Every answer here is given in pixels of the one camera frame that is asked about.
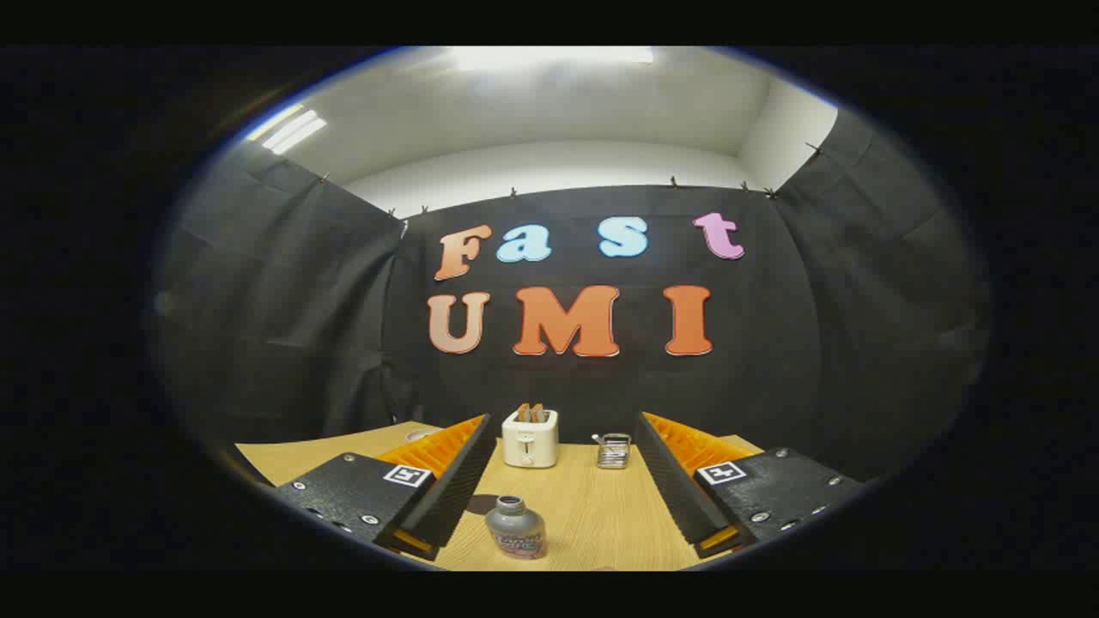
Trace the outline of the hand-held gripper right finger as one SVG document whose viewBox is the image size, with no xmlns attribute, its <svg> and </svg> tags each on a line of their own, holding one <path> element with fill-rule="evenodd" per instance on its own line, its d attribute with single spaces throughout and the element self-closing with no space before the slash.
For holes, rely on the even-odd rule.
<svg viewBox="0 0 1099 618">
<path fill-rule="evenodd" d="M 700 559 L 790 536 L 864 492 L 863 482 L 789 446 L 750 453 L 651 412 L 639 413 L 635 444 Z"/>
</svg>

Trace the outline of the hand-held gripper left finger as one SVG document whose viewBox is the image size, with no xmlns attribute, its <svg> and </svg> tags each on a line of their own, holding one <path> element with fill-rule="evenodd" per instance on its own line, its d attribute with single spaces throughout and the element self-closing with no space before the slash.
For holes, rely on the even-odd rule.
<svg viewBox="0 0 1099 618">
<path fill-rule="evenodd" d="M 495 446 L 490 415 L 479 415 L 381 455 L 341 453 L 274 493 L 360 544 L 434 560 Z"/>
</svg>

